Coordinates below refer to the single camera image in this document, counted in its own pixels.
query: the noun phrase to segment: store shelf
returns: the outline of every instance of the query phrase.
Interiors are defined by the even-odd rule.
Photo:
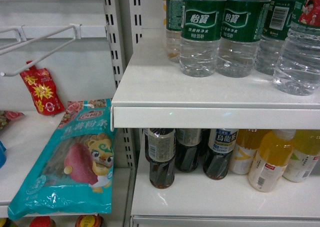
[[[113,97],[115,127],[320,129],[320,89],[295,96],[254,71],[245,78],[184,75],[160,38],[142,38]]]
[[[203,159],[194,172],[175,170],[173,184],[157,189],[141,151],[131,210],[135,226],[320,226],[320,165],[304,182],[281,178],[269,193],[252,188],[247,175],[229,172],[222,180],[212,180],[202,166]]]
[[[55,117],[43,116],[36,111],[24,111],[25,116],[9,123],[0,132],[0,140],[7,148],[6,163],[0,168],[0,217],[7,217],[7,209],[27,174],[38,159],[50,136],[57,128],[63,113]],[[126,218],[130,168],[115,168],[112,188],[112,214],[103,215],[109,227],[123,226]],[[53,213],[58,226],[75,226],[79,213]],[[18,226],[29,226],[30,218],[18,220]]]

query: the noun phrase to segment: orange juice bottle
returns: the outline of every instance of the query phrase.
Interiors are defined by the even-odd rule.
[[[270,129],[240,129],[232,152],[229,170],[238,174],[248,174],[262,138]]]
[[[283,177],[292,182],[302,182],[320,159],[320,130],[297,130],[293,144],[293,154]]]
[[[270,192],[276,187],[294,150],[295,133],[294,129],[274,129],[263,137],[248,174],[256,190]]]

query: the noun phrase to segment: jar lid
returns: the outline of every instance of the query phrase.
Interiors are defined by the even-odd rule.
[[[273,133],[280,139],[289,141],[295,137],[296,130],[295,129],[274,129]]]
[[[35,217],[29,227],[50,227],[51,226],[51,218],[49,216],[38,216]]]
[[[100,215],[80,215],[75,223],[75,227],[100,227],[101,222],[102,218]]]

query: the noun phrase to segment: dark soda bottle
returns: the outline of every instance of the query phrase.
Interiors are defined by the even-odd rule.
[[[213,180],[226,177],[238,129],[213,128],[210,131],[203,171]]]
[[[148,162],[150,162],[150,157],[149,157],[149,143],[148,143],[148,129],[149,128],[144,128],[143,133],[144,133],[144,155],[145,158]]]
[[[176,129],[175,167],[182,172],[192,172],[198,166],[202,130],[200,128]]]
[[[176,130],[149,128],[148,147],[150,182],[158,189],[168,188],[175,179]]]

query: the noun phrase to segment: vermicelli package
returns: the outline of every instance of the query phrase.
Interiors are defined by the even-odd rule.
[[[8,207],[27,214],[111,213],[114,140],[110,99],[68,102],[67,110]]]

